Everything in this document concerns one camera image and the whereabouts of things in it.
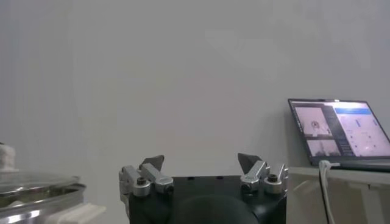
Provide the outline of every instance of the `metal gripper jaw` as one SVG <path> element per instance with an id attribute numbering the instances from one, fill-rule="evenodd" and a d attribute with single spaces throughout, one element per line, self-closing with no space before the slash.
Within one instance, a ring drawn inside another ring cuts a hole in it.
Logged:
<path id="1" fill-rule="evenodd" d="M 284 164 L 268 166 L 255 155 L 238 154 L 238 161 L 243 169 L 241 175 L 241 191 L 245 194 L 256 192 L 260 185 L 269 194 L 282 194 L 287 191 L 288 168 Z"/>

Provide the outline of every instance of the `image on screen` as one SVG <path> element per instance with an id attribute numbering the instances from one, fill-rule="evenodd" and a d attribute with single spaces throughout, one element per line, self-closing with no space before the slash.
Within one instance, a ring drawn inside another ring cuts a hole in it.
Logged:
<path id="1" fill-rule="evenodd" d="M 311 156 L 390 156 L 390 142 L 364 102 L 293 101 Z"/>

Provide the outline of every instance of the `white cable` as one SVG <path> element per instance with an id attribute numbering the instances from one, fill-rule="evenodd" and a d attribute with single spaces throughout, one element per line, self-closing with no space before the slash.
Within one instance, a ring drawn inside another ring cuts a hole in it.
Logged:
<path id="1" fill-rule="evenodd" d="M 330 209 L 327 180 L 327 173 L 332 168 L 332 166 L 340 166 L 340 163 L 330 163 L 327 160 L 321 160 L 319 162 L 319 175 L 321 179 L 322 190 L 324 191 L 325 210 L 328 215 L 329 224 L 335 224 L 335 219 L 333 218 L 332 210 Z"/>

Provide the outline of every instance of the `laptop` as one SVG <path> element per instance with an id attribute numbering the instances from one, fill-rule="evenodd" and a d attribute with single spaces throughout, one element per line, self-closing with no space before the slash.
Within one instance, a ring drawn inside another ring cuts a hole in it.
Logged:
<path id="1" fill-rule="evenodd" d="M 288 99 L 311 165 L 390 172 L 390 140 L 366 101 Z"/>

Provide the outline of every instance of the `metal pot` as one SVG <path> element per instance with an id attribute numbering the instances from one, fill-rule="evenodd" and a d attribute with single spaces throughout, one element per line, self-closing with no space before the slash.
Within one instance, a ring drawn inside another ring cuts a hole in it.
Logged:
<path id="1" fill-rule="evenodd" d="M 85 186 L 78 182 L 78 177 L 49 173 L 0 173 L 0 224 L 42 224 L 82 203 Z"/>

